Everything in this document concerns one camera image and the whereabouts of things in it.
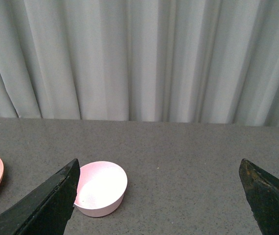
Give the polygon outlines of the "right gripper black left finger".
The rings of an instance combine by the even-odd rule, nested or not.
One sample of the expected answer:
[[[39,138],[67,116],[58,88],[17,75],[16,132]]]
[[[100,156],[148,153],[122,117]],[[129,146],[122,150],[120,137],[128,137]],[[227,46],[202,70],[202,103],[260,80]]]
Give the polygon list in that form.
[[[73,159],[0,214],[0,235],[62,235],[73,212],[80,166]]]

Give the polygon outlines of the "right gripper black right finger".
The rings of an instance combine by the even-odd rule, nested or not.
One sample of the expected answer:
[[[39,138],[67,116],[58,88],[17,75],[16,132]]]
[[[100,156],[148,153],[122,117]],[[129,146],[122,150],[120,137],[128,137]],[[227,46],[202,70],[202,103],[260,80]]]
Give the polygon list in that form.
[[[263,235],[279,235],[279,179],[247,159],[239,177],[246,199]]]

